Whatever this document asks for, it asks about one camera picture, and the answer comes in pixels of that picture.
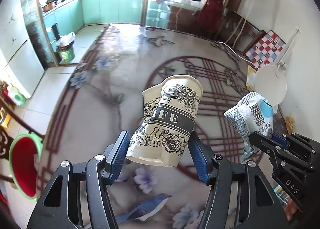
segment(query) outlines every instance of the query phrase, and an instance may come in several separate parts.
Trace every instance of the barcode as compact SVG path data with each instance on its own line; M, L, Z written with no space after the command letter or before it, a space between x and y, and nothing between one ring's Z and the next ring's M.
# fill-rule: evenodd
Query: barcode
M266 121L264 120L264 117L260 111L259 105L258 103L256 103L255 105L250 107L250 110L252 111L254 120L257 124L257 126L260 126L262 124L264 124Z

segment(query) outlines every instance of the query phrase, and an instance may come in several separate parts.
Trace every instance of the table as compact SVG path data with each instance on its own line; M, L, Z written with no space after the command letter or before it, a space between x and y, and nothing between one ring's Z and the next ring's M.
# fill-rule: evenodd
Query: table
M158 47L148 39L162 33L170 41L168 44ZM195 125L202 142L231 161L240 162L243 143L223 112L248 93L245 75L240 71L245 72L247 65L210 43L175 31L107 25L77 66L54 110L44 139L37 192L41 193L62 161L74 164L88 161L113 144L122 130L133 134L142 123L141 92L174 74L190 74L204 88ZM80 75L83 82L75 82L74 77ZM258 155L255 160L260 161L261 169L266 170L270 178L268 158ZM147 184L141 180L141 174L148 177ZM81 184L80 191L86 226L90 220L85 183ZM193 223L188 228L195 228L209 191L210 187L197 179L188 150L178 168L125 161L118 181L108 186L115 216L125 215L142 201L154 199L161 193L166 196L165 205L155 215L144 222L119 223L120 228L172 228L173 225L180 228L184 221L175 216L180 212L192 215ZM230 203L230 213L233 213L236 197Z

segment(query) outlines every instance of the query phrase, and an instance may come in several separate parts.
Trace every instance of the checkered board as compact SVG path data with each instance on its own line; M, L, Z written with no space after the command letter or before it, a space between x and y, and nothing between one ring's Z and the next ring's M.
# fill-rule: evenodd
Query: checkered board
M284 46L283 40L272 30L269 30L258 43L246 52L246 56L259 69L261 66L273 62Z

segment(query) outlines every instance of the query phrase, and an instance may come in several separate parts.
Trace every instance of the white plastic bag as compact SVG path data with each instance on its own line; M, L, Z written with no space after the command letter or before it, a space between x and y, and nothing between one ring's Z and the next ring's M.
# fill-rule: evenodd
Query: white plastic bag
M59 46L68 46L70 43L72 43L76 38L76 34L74 32L69 33L66 36L62 36L60 38Z
M247 160L259 151L249 143L251 132L259 133L271 138L273 129L273 110L267 100L256 92L244 96L236 106L224 113L244 142L242 160Z

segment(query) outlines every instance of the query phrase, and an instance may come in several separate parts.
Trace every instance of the refrigerator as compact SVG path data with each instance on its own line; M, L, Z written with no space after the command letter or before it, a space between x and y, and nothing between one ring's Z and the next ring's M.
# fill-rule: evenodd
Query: refrigerator
M20 0L2 0L0 20L0 79L30 98L44 69L30 41Z

